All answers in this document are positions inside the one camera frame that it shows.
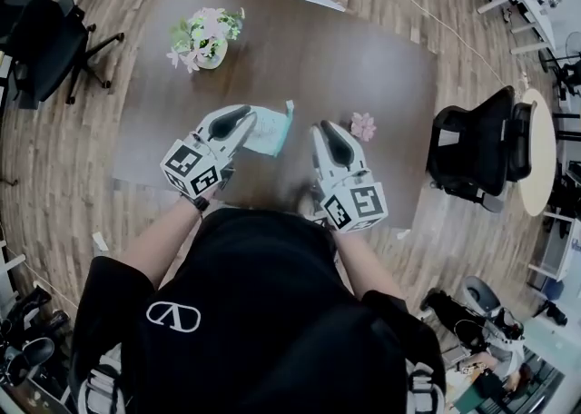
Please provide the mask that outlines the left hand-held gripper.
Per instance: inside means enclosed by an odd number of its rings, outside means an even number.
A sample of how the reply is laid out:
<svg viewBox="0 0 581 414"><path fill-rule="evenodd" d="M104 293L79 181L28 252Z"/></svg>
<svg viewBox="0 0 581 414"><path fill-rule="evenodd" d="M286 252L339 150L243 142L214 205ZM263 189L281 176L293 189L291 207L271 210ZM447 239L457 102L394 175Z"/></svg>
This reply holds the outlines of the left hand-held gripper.
<svg viewBox="0 0 581 414"><path fill-rule="evenodd" d="M256 113L247 104L229 105L207 114L195 133L176 140L160 162L168 183L190 198L211 188L223 188L234 174L227 159L244 145L256 121Z"/></svg>

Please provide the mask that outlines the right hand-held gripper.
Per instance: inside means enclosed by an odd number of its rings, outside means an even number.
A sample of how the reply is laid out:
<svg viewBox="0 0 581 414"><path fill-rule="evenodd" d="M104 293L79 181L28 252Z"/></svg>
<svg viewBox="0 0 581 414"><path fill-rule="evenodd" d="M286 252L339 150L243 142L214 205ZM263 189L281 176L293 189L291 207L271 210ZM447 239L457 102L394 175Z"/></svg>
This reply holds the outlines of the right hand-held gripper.
<svg viewBox="0 0 581 414"><path fill-rule="evenodd" d="M387 218L382 184L374 180L371 170L366 170L359 141L328 120L312 125L310 135L315 167L320 172L318 219L324 219L336 232L349 233L366 230ZM339 169L350 173L334 177Z"/></svg>

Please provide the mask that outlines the light blue pencil pouch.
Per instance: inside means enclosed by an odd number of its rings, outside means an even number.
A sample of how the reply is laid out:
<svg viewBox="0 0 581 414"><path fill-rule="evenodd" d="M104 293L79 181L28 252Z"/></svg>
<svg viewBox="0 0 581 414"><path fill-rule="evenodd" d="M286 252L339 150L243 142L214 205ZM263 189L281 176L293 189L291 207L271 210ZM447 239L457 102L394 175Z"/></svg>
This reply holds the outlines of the light blue pencil pouch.
<svg viewBox="0 0 581 414"><path fill-rule="evenodd" d="M266 107L252 106L256 124L243 147L255 153L276 157L282 150L294 114L294 102L286 101L286 112L275 112Z"/></svg>

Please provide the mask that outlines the person's right forearm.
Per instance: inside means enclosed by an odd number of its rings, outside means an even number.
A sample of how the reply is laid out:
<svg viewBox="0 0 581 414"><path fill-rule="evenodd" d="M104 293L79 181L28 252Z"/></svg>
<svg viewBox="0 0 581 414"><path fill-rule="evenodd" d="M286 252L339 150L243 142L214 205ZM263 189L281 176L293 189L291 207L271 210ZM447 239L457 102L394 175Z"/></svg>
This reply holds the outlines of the person's right forearm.
<svg viewBox="0 0 581 414"><path fill-rule="evenodd" d="M401 300L403 292L360 232L332 234L350 286L358 299L377 291Z"/></svg>

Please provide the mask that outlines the person's left forearm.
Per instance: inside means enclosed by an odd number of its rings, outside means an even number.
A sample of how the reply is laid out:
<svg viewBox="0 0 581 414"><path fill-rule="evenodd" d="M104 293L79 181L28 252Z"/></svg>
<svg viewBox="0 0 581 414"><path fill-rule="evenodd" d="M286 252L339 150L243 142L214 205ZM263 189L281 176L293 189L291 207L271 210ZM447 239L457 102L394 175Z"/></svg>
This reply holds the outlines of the person's left forearm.
<svg viewBox="0 0 581 414"><path fill-rule="evenodd" d="M158 289L201 212L183 197L133 239L119 261L141 272Z"/></svg>

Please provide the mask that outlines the small pink flower ornament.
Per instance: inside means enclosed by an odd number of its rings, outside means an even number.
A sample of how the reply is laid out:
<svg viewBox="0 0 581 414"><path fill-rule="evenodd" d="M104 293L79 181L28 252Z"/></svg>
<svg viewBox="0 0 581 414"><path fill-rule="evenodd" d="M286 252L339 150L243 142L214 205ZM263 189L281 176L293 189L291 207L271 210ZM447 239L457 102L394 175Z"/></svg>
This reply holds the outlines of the small pink flower ornament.
<svg viewBox="0 0 581 414"><path fill-rule="evenodd" d="M377 126L375 125L374 118L369 113L353 113L350 120L350 133L362 140L363 142L369 142L375 132Z"/></svg>

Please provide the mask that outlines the potted pink flower plant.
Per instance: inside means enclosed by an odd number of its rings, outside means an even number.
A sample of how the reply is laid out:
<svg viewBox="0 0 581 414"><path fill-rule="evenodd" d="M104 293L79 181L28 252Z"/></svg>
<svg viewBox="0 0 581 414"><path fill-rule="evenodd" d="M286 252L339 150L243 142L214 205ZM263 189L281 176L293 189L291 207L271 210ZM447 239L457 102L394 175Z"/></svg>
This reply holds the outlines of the potted pink flower plant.
<svg viewBox="0 0 581 414"><path fill-rule="evenodd" d="M235 12L199 9L189 19L172 26L171 51L166 57L174 69L182 64L189 74L216 69L225 58L229 42L240 36L245 17L243 7Z"/></svg>

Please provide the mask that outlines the black mesh office chair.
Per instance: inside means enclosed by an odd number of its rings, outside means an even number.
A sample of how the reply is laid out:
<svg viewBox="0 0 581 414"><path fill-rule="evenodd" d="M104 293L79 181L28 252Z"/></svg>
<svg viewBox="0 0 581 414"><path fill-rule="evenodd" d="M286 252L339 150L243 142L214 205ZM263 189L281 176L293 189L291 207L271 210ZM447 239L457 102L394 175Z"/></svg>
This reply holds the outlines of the black mesh office chair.
<svg viewBox="0 0 581 414"><path fill-rule="evenodd" d="M534 105L518 103L506 86L472 110L451 105L434 118L427 170L431 186L489 212L501 212L507 182L532 171Z"/></svg>

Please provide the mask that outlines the person's black t-shirt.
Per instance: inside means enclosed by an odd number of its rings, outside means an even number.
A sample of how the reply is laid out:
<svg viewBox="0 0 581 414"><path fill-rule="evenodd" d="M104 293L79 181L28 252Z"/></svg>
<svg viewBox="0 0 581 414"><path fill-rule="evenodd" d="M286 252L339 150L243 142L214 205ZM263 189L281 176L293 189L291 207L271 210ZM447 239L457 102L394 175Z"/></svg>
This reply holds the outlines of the person's black t-shirt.
<svg viewBox="0 0 581 414"><path fill-rule="evenodd" d="M82 414L441 414L434 331L404 300L342 282L330 234L223 208L175 276L93 259L69 383Z"/></svg>

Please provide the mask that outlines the round beige table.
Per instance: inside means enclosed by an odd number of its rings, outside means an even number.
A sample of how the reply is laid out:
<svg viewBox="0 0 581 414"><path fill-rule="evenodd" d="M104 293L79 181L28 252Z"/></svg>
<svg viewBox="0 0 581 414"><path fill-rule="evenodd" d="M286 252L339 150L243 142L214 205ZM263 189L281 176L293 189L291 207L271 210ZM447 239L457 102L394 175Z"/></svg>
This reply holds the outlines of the round beige table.
<svg viewBox="0 0 581 414"><path fill-rule="evenodd" d="M552 113L542 94L534 88L522 95L531 104L529 150L531 172L517 183L525 211L538 216L547 206L556 174L556 135Z"/></svg>

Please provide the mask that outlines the white desk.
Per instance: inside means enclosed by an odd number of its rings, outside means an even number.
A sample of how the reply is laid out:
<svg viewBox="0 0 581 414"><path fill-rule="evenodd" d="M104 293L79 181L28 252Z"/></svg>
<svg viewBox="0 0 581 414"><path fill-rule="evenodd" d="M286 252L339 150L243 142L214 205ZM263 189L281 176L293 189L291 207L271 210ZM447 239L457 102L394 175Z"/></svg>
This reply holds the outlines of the white desk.
<svg viewBox="0 0 581 414"><path fill-rule="evenodd" d="M513 34L522 33L530 29L535 29L537 33L541 36L541 40L537 43L527 44L524 46L519 46L512 48L510 53L512 55L533 53L543 49L548 49L552 53L556 51L556 41L554 36L553 27L551 25L548 15L543 10L542 6L537 0L492 0L486 4L483 4L477 9L477 12L481 15L484 14L498 6L509 3L510 1L517 1L523 4L527 12L532 16L533 21L524 26L513 28L511 32Z"/></svg>

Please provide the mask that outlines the black standing fan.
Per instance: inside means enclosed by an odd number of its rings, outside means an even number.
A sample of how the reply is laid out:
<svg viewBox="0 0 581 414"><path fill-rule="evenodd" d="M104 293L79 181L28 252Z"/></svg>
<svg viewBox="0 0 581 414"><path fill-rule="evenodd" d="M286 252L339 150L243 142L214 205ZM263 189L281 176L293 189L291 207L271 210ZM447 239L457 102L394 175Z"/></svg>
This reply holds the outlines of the black standing fan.
<svg viewBox="0 0 581 414"><path fill-rule="evenodd" d="M581 32L573 32L566 39L566 55L554 57L545 51L538 52L538 59L545 73L556 78L559 97L566 94L581 97Z"/></svg>

